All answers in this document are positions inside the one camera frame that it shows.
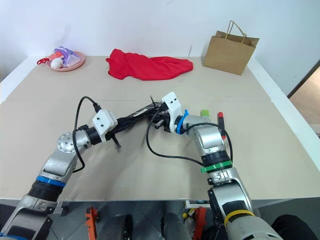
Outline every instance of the brown paper bag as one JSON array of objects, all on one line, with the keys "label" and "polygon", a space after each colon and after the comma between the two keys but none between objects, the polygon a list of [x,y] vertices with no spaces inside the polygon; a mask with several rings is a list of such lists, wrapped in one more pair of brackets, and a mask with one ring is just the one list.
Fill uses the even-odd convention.
[{"label": "brown paper bag", "polygon": [[[234,24],[242,36],[230,34]],[[241,75],[254,53],[258,41],[259,38],[247,37],[240,27],[231,20],[226,33],[216,31],[215,36],[211,37],[203,66]]]}]

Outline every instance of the beige table surface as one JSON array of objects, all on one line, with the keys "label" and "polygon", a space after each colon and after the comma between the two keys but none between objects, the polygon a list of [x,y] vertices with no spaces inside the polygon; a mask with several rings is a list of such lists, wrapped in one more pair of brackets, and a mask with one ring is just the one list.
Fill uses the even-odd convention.
[{"label": "beige table surface", "polygon": [[[197,115],[208,109],[213,122],[224,112],[233,145],[234,166],[254,200],[320,196],[320,173],[270,98],[246,68],[242,76],[201,66],[171,80],[118,80],[108,75],[104,57],[87,57],[71,72],[37,66],[0,105],[0,198],[21,198],[55,150],[57,138],[71,131],[79,99],[86,95],[124,117],[174,91],[182,108]],[[92,105],[81,107],[79,123],[90,124]],[[181,159],[160,158],[145,143],[147,121],[83,154],[86,167],[70,178],[60,200],[207,199],[206,175]],[[157,152],[200,159],[185,136],[150,131]]]}]

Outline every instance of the blue ring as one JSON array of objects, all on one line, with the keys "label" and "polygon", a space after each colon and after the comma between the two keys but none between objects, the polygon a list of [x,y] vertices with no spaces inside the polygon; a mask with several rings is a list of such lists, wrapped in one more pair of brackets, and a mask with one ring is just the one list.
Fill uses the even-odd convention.
[{"label": "blue ring", "polygon": [[3,232],[0,232],[0,237],[8,237],[16,240],[27,240],[25,237],[22,236],[5,235]]},{"label": "blue ring", "polygon": [[180,133],[180,128],[181,128],[182,123],[184,122],[185,118],[186,118],[188,115],[189,115],[188,110],[187,110],[187,109],[184,110],[184,115],[183,115],[183,117],[180,119],[180,121],[179,121],[179,123],[178,123],[178,126],[176,127],[176,133],[177,133],[177,134],[182,134],[182,133]]},{"label": "blue ring", "polygon": [[56,185],[56,186],[59,186],[59,187],[66,186],[65,182],[53,180],[53,179],[47,178],[45,176],[37,176],[36,180],[38,180],[40,182],[43,182],[43,183],[46,183],[46,184]]}]

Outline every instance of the yellow ring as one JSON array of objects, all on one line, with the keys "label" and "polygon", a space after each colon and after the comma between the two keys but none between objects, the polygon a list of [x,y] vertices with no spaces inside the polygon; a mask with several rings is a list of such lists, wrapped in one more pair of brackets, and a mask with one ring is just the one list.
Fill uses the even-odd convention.
[{"label": "yellow ring", "polygon": [[244,210],[244,209],[242,209],[242,210],[235,210],[235,211],[230,212],[230,213],[225,217],[225,219],[224,219],[224,226],[225,226],[225,227],[227,226],[227,222],[228,222],[228,220],[229,220],[232,216],[238,215],[238,214],[250,214],[250,215],[254,216],[254,214],[253,214],[251,211],[249,211],[249,210]]}]

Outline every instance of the green ring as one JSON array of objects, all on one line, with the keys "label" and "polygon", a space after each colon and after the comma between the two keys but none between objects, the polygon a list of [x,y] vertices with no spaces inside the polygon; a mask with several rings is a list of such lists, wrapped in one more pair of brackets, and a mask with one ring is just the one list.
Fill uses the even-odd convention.
[{"label": "green ring", "polygon": [[200,169],[200,171],[202,173],[207,173],[209,171],[212,171],[212,170],[215,170],[215,169],[219,169],[219,168],[223,168],[223,167],[227,167],[227,166],[230,166],[230,165],[232,165],[232,161],[229,160],[229,161],[220,162],[220,163],[217,163],[217,164],[214,164],[214,165],[202,167]]}]

